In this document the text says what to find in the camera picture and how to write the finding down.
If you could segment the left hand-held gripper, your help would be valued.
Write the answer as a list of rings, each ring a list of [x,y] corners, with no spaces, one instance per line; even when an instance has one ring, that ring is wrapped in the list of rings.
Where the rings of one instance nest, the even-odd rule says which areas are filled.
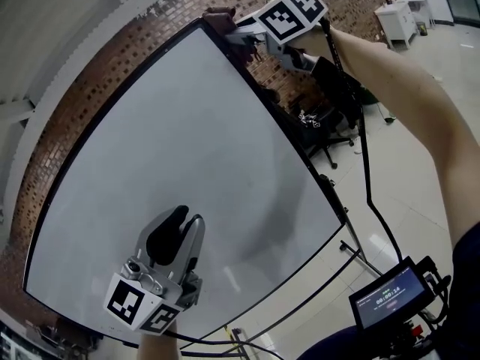
[[[180,313],[196,305],[203,281],[194,273],[206,231],[195,214],[185,225],[189,208],[177,206],[154,219],[139,235],[132,256],[110,281],[103,309],[133,332],[161,335]],[[149,265],[169,265],[165,276]],[[180,276],[176,283],[173,276]]]

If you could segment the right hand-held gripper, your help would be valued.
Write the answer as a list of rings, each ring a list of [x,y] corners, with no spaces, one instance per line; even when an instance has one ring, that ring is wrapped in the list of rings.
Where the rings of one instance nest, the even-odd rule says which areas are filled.
[[[322,0],[271,0],[253,17],[235,22],[226,35],[231,44],[250,46],[265,42],[269,54],[291,71],[310,73],[318,58],[293,48],[296,38],[318,26],[328,8]]]

